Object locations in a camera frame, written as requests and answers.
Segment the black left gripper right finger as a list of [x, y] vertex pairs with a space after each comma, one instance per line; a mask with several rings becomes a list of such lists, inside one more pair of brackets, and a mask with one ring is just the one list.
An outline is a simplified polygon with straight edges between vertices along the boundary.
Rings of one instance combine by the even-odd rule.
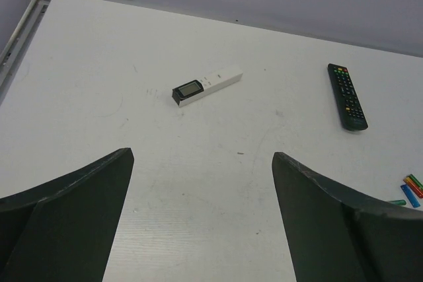
[[331, 180], [285, 153], [272, 174], [297, 281], [421, 281], [422, 212]]

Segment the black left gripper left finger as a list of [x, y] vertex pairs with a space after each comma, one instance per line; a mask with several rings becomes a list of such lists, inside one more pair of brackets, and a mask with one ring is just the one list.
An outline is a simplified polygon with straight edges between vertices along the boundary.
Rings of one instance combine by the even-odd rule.
[[133, 166], [122, 148], [1, 198], [1, 280], [102, 281]]

